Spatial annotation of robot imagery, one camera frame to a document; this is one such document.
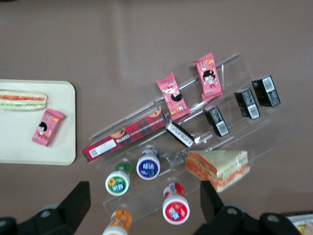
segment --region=wrapped sandwich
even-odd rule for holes
[[[210,181],[217,192],[244,177],[249,171],[246,151],[189,151],[185,168],[202,181]]]
[[[47,99],[45,94],[0,90],[0,109],[44,109],[47,105]]]

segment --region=pink snack wrapper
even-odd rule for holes
[[[63,118],[63,114],[55,110],[46,109],[32,140],[35,143],[48,147]]]
[[[163,80],[156,80],[156,83],[162,91],[166,105],[170,110],[172,120],[190,113],[190,109],[182,98],[173,73]]]
[[[207,102],[212,98],[221,95],[222,88],[217,75],[213,54],[208,54],[194,62],[197,67],[200,81],[203,87],[202,100]]]

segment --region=yogurt bottle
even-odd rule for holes
[[[185,189],[178,183],[168,184],[164,191],[163,216],[170,224],[178,225],[189,218],[190,209]]]
[[[154,148],[147,148],[141,153],[137,163],[137,174],[144,180],[152,180],[160,173],[160,156]]]
[[[132,216],[126,210],[118,210],[111,216],[111,222],[102,235],[128,235],[132,223]]]
[[[127,192],[130,185],[130,177],[134,168],[129,163],[119,163],[106,179],[106,189],[113,196],[121,196]]]

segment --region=brown table surface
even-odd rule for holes
[[[310,0],[1,2],[0,79],[75,86],[77,157],[68,166],[0,164],[0,217],[23,222],[89,181],[91,208],[76,234],[102,234],[106,192],[97,161],[87,164],[80,151],[90,135],[159,97],[156,79],[170,72],[179,83],[195,77],[192,62],[209,52],[217,62],[240,52],[254,77],[271,74],[282,102],[296,104],[307,128],[259,158],[220,197],[255,218],[313,210],[312,12]],[[188,200],[192,213],[183,225],[168,224],[158,211],[130,234],[192,234],[204,222],[199,191]]]

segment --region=clear plastic shelf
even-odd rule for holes
[[[200,188],[200,181],[185,171],[182,164],[173,168],[170,174],[161,175],[159,179],[157,183],[150,181],[120,197],[108,197],[103,203],[104,208],[108,214],[112,214],[118,209],[128,210],[132,214],[133,223],[135,223],[162,209],[163,190],[167,184],[177,182],[183,185],[187,200],[189,194]]]
[[[276,107],[258,105],[260,118],[249,119],[242,116],[234,92],[239,89],[252,87],[252,75],[243,58],[236,54],[217,65],[219,79],[222,84],[223,95],[202,102],[202,87],[197,79],[193,79],[180,87],[185,101],[191,112],[175,121],[187,132],[193,135],[195,143],[186,148],[178,142],[165,128],[146,136],[141,142],[128,145],[120,151],[110,153],[99,160],[96,170],[102,175],[103,182],[121,162],[129,162],[134,166],[147,146],[153,146],[160,155],[161,171],[158,177],[151,181],[141,179],[135,172],[131,177],[128,192],[120,197],[108,194],[104,207],[109,214],[117,209],[129,210],[138,221],[145,216],[159,210],[163,203],[163,189],[171,181],[181,182],[186,195],[199,188],[199,180],[184,168],[184,158],[188,150],[246,150],[249,162],[273,150],[291,138],[305,132],[301,116],[294,105],[281,104]],[[167,107],[163,98],[148,104],[143,109],[126,117],[104,132],[116,130],[125,126],[147,112],[161,109],[166,113]],[[218,137],[206,120],[203,110],[209,106],[217,106],[229,129],[229,134]]]

